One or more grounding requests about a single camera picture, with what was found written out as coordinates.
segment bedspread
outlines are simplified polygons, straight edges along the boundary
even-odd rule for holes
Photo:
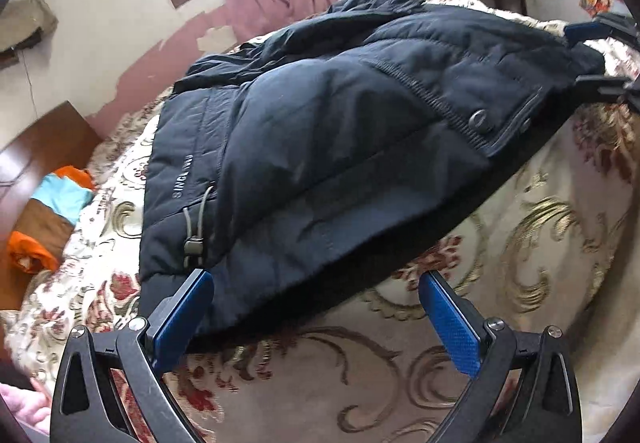
[[[489,11],[478,0],[426,0]],[[609,74],[640,59],[607,40]],[[36,276],[20,312],[2,312],[17,365],[53,389],[73,325],[121,328],[136,315],[145,169],[165,91],[128,117],[96,152],[101,187],[56,273]],[[638,124],[626,106],[591,105],[574,117],[471,216],[388,280],[322,314],[221,354],[189,355],[164,376],[206,441],[423,442],[466,383],[424,318],[417,281],[438,269],[485,316],[516,329],[566,329],[612,263],[635,181]],[[153,441],[122,373],[114,379],[143,442]]]

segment dark navy puffer jacket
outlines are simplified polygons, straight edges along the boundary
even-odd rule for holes
[[[463,189],[543,130],[540,113],[562,107],[576,76],[603,70],[584,45],[420,0],[341,0],[263,44],[202,58],[175,84],[154,140],[140,313],[187,277],[182,209],[194,233],[209,187],[202,265],[215,296],[199,340],[268,331],[374,285],[397,266],[374,270],[382,252],[345,264],[348,254],[417,219],[421,248],[446,234],[479,204],[474,192],[461,204]],[[385,253],[418,255],[401,237]]]

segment floral pattern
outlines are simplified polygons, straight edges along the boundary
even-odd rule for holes
[[[479,0],[425,1],[473,7],[557,35],[564,29]],[[608,73],[638,67],[618,42],[592,46],[604,52]],[[90,170],[100,187],[65,262],[34,277],[19,312],[1,313],[12,358],[51,391],[73,326],[116,330],[137,313],[145,166],[169,94],[127,116],[98,147]],[[466,378],[424,318],[420,275],[440,270],[482,314],[513,328],[568,327],[605,278],[630,204],[638,125],[625,112],[611,106],[577,113],[475,213],[391,278],[298,330],[184,357],[163,377],[169,391],[209,443],[265,434],[300,442],[393,442],[414,433],[427,439]],[[535,287],[541,267],[544,280]],[[153,442],[124,374],[113,371],[113,379],[138,438]],[[583,400],[595,404],[598,396],[585,393]]]

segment drawstring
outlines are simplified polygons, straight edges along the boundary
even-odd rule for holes
[[[189,210],[185,206],[182,209],[182,213],[184,214],[184,219],[187,221],[187,240],[184,242],[184,267],[190,267],[190,258],[197,257],[198,258],[198,267],[202,267],[204,264],[204,237],[202,235],[203,230],[203,222],[204,222],[204,209],[207,204],[207,198],[209,194],[214,189],[214,186],[211,185],[207,188],[200,200],[200,207],[198,209],[198,224],[196,235],[193,235],[193,230],[191,230],[191,216],[189,215]]]

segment screw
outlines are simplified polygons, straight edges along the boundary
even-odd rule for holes
[[[140,331],[145,326],[145,319],[142,317],[136,317],[129,322],[129,329],[132,331]]]
[[[85,331],[86,331],[86,328],[84,326],[78,326],[77,328],[73,328],[71,330],[71,337],[72,338],[79,338],[82,335],[84,335]]]
[[[553,338],[560,338],[562,336],[562,330],[557,326],[549,326],[546,328],[546,332]]]
[[[501,318],[490,318],[487,320],[487,325],[494,331],[502,331],[504,329],[504,320]]]

